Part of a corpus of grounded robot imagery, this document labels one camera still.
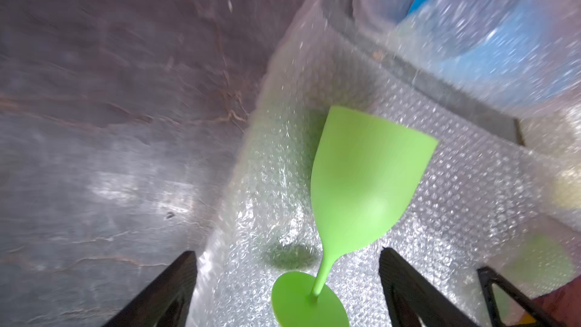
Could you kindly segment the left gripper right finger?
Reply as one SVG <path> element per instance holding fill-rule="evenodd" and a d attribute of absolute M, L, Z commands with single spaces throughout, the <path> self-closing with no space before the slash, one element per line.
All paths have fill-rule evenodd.
<path fill-rule="evenodd" d="M 379 259 L 379 276 L 393 326 L 474 326 L 392 248 Z"/>

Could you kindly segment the light green wine glass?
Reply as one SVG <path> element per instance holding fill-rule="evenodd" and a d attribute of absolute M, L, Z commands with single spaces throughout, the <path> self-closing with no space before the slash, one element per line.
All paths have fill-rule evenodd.
<path fill-rule="evenodd" d="M 340 298 L 326 285 L 331 269 L 395 226 L 438 144 L 432 136 L 382 117 L 330 108 L 310 182 L 322 261 L 314 276 L 286 272 L 277 278 L 271 303 L 279 325 L 349 325 Z"/>

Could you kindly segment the blue glass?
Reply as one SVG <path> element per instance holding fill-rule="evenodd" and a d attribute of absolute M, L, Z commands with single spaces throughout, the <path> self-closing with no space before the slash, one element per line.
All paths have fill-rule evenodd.
<path fill-rule="evenodd" d="M 353 15 L 379 45 L 498 111 L 580 100 L 580 0 L 353 0 Z"/>

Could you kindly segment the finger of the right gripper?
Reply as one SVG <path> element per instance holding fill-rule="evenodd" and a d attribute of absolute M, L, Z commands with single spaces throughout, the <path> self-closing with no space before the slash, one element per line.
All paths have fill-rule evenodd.
<path fill-rule="evenodd" d="M 545 326 L 558 327 L 564 324 L 555 320 L 552 316 L 546 313 L 541 307 L 534 304 L 524 293 L 518 290 L 506 278 L 497 273 L 494 269 L 483 266 L 477 269 L 479 282 L 481 284 L 484 301 L 487 306 L 487 311 L 490 317 L 491 326 L 507 325 L 502 321 L 499 312 L 499 305 L 494 295 L 493 286 L 497 286 L 502 290 L 510 301 L 514 301 L 521 307 L 532 319 L 532 322 L 522 324 L 522 326 Z"/>

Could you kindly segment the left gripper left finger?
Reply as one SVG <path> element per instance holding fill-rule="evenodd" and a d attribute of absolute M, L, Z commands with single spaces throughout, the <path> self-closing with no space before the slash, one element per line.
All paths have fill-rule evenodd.
<path fill-rule="evenodd" d="M 197 275 L 195 252 L 183 252 L 105 325 L 184 326 Z"/>

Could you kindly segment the clear bubble wrap sheet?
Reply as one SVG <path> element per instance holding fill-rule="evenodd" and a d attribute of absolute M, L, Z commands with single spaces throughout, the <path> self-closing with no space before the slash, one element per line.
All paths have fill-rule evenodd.
<path fill-rule="evenodd" d="M 316 271 L 322 247 L 310 171 L 333 104 L 440 140 L 402 219 L 331 272 L 330 286 L 352 325 L 390 325 L 378 275 L 386 247 L 482 326 L 490 321 L 477 268 L 497 270 L 505 246 L 526 234 L 561 241 L 577 262 L 573 281 L 579 281 L 580 212 L 553 204 L 551 162 L 423 96 L 337 32 L 322 0 L 306 0 L 269 63 L 216 228 L 200 256 L 190 326 L 274 326 L 275 280 L 293 269 Z"/>

